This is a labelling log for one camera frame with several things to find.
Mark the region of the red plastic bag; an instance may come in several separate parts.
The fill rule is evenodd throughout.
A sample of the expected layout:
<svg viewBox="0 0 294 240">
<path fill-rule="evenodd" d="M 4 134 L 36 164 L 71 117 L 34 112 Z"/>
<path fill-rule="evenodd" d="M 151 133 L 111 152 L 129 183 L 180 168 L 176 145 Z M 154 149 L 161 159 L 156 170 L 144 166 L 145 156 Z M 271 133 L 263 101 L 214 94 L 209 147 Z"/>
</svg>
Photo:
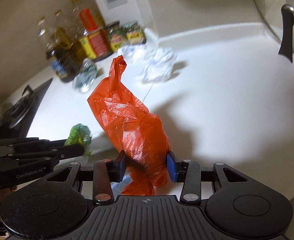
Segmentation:
<svg viewBox="0 0 294 240">
<path fill-rule="evenodd" d="M 157 187 L 168 182 L 165 162 L 170 143 L 159 116 L 150 113 L 122 84 L 125 69 L 124 58 L 114 58 L 108 77 L 97 85 L 87 102 L 114 148 L 126 154 L 132 181 L 122 193 L 153 196 Z"/>
</svg>

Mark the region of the crushed clear plastic bottle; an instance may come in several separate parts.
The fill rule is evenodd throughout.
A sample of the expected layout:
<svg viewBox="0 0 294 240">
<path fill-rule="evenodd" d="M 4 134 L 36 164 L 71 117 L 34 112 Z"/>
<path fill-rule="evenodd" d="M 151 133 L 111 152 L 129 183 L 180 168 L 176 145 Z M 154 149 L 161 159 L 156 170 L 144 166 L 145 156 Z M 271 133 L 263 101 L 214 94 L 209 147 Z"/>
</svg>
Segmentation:
<svg viewBox="0 0 294 240">
<path fill-rule="evenodd" d="M 79 74 L 74 78 L 72 87 L 79 93 L 86 93 L 93 86 L 98 68 L 92 59 L 84 59 Z"/>
</svg>

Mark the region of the white tissue ball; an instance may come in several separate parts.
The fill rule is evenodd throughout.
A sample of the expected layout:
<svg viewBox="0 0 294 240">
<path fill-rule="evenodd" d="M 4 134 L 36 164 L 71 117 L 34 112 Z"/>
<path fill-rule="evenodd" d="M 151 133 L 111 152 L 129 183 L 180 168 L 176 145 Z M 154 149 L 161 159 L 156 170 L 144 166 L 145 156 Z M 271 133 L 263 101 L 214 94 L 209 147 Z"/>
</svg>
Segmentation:
<svg viewBox="0 0 294 240">
<path fill-rule="evenodd" d="M 141 73 L 142 83 L 160 83 L 169 80 L 177 55 L 172 48 L 158 48 L 147 55 Z"/>
</svg>

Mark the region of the white tissue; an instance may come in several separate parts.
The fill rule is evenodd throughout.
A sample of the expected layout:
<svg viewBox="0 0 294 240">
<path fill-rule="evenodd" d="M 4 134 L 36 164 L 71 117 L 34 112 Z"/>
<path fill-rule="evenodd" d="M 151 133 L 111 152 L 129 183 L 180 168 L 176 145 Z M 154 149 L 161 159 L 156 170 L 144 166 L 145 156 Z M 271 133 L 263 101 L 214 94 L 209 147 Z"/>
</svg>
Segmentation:
<svg viewBox="0 0 294 240">
<path fill-rule="evenodd" d="M 147 46 L 128 45 L 120 49 L 119 53 L 123 56 L 127 64 L 143 61 L 146 56 Z"/>
</svg>

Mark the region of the black gas stove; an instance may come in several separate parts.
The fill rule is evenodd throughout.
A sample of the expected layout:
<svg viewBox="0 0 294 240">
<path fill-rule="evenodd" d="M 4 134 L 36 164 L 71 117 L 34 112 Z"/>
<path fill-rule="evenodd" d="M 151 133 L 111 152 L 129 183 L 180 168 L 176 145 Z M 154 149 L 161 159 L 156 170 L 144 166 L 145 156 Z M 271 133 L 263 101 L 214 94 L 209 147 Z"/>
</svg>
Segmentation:
<svg viewBox="0 0 294 240">
<path fill-rule="evenodd" d="M 0 115 L 0 140 L 27 136 L 34 116 L 51 83 L 52 79 L 49 79 L 35 89 L 29 85 L 24 88 L 21 98 Z"/>
</svg>

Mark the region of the small dark sauce bottle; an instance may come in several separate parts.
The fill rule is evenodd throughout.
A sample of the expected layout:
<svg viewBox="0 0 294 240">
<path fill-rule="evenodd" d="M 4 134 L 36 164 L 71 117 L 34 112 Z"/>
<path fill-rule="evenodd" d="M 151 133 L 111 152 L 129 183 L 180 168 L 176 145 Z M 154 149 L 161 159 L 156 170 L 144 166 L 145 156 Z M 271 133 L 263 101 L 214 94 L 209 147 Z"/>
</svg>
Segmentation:
<svg viewBox="0 0 294 240">
<path fill-rule="evenodd" d="M 38 20 L 37 26 L 38 40 L 52 70 L 62 82 L 71 82 L 76 75 L 71 53 L 63 48 L 55 30 L 47 23 L 45 17 Z"/>
</svg>

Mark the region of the large dark oil bottle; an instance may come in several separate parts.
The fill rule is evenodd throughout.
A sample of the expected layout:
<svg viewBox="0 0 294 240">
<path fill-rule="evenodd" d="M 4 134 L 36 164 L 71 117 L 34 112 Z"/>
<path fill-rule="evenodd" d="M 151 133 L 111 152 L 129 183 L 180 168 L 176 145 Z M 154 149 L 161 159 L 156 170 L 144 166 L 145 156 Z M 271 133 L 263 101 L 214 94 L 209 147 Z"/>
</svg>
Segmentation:
<svg viewBox="0 0 294 240">
<path fill-rule="evenodd" d="M 55 26 L 54 55 L 59 64 L 55 71 L 62 82 L 69 83 L 78 75 L 86 53 L 79 41 L 77 25 L 62 10 L 55 12 Z"/>
</svg>

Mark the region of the yellow red label oil bottle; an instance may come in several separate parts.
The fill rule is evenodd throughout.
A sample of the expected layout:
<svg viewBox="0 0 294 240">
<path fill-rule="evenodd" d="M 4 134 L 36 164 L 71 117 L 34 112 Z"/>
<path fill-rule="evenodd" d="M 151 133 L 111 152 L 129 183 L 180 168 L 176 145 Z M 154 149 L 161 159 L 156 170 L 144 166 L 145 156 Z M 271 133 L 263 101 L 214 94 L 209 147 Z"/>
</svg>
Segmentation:
<svg viewBox="0 0 294 240">
<path fill-rule="evenodd" d="M 73 17 L 79 30 L 79 41 L 88 58 L 101 61 L 112 54 L 103 32 L 103 26 L 95 19 L 92 9 L 82 0 L 71 0 Z"/>
</svg>

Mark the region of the tall green pickle jar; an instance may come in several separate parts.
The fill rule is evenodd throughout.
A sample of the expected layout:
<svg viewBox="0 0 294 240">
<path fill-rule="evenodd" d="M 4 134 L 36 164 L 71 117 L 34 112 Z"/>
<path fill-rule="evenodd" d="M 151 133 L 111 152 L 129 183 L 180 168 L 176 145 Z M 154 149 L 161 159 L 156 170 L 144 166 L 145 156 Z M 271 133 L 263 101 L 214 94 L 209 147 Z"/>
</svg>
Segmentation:
<svg viewBox="0 0 294 240">
<path fill-rule="evenodd" d="M 127 45 L 127 39 L 125 37 L 124 30 L 120 25 L 120 21 L 109 23 L 104 27 L 104 29 L 113 52 L 116 52 L 122 46 Z"/>
</svg>

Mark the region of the small pickle jar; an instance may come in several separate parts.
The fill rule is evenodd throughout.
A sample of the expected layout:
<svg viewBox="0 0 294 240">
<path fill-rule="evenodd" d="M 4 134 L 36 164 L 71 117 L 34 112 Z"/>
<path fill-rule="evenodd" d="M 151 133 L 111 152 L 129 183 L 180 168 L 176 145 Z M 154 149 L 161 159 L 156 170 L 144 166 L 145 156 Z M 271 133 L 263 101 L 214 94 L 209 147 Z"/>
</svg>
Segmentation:
<svg viewBox="0 0 294 240">
<path fill-rule="evenodd" d="M 137 21 L 124 24 L 123 29 L 129 44 L 146 44 L 146 36 Z"/>
</svg>

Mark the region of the white wall vent panel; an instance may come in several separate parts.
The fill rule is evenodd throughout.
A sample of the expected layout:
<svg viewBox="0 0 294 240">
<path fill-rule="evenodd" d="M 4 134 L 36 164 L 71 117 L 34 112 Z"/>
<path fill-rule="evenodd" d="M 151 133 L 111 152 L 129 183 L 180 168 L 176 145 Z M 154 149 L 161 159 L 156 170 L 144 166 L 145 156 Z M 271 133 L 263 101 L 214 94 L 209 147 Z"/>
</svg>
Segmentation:
<svg viewBox="0 0 294 240">
<path fill-rule="evenodd" d="M 106 24 L 137 21 L 143 27 L 147 39 L 158 39 L 157 28 L 148 0 L 95 0 Z"/>
</svg>

